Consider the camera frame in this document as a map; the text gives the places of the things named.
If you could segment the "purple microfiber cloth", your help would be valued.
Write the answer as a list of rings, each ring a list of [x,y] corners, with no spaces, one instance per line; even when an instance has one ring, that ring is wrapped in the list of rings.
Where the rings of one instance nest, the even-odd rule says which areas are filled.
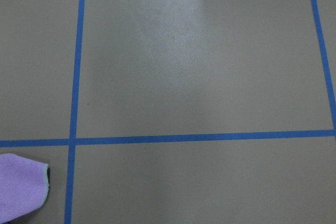
[[[12,153],[1,155],[1,223],[41,208],[49,193],[49,165]]]

